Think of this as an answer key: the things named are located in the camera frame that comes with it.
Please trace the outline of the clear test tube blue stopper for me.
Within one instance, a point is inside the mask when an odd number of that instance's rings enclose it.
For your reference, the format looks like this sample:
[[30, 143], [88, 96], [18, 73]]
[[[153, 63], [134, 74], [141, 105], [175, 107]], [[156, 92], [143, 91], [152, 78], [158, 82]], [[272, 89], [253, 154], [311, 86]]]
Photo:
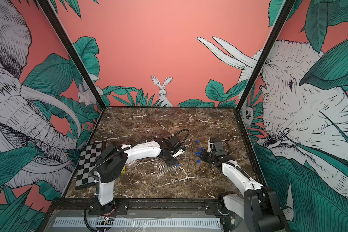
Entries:
[[161, 177], [163, 175], [168, 174], [169, 172], [171, 172], [172, 170], [176, 170], [180, 165], [176, 164], [172, 167], [167, 167], [167, 166], [161, 166], [158, 170], [158, 173], [155, 174], [155, 177]]

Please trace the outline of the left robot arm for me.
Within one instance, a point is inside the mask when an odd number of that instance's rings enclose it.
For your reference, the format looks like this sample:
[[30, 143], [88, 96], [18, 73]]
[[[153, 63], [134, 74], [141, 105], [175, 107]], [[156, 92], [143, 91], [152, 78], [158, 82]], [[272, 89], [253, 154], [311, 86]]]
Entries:
[[184, 142], [177, 136], [169, 138], [147, 137], [133, 145], [113, 145], [106, 148], [89, 171], [89, 177], [97, 183], [99, 204], [105, 206], [114, 200], [115, 180], [126, 164], [146, 158], [163, 159], [168, 167], [177, 164], [177, 157], [185, 153]]

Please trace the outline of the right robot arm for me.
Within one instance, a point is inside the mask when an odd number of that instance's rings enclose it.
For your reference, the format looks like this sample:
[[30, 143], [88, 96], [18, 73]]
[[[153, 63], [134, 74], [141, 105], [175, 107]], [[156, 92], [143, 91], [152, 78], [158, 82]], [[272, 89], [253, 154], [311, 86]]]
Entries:
[[222, 209], [240, 216], [250, 232], [277, 232], [287, 229], [276, 192], [253, 179], [230, 155], [227, 142], [214, 137], [208, 140], [207, 150], [202, 150], [200, 160], [209, 164], [216, 174], [231, 180], [242, 196], [226, 194], [220, 198]]

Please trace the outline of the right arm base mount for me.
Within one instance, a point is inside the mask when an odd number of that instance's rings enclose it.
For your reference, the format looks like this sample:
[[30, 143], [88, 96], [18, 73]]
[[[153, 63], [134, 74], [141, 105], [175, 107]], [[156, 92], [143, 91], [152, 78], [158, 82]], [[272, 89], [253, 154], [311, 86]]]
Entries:
[[222, 201], [211, 201], [202, 203], [206, 215], [217, 216], [217, 217], [228, 217], [235, 215], [231, 210], [228, 210]]

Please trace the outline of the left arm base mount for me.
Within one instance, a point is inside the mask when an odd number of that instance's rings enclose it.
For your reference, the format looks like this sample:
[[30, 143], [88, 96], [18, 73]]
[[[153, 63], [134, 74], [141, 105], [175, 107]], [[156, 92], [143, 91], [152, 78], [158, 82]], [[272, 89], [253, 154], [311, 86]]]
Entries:
[[115, 216], [115, 215], [126, 215], [128, 211], [129, 200], [127, 199], [114, 199], [106, 205], [101, 205], [98, 199], [91, 201], [91, 206], [88, 206], [89, 215], [98, 216]]

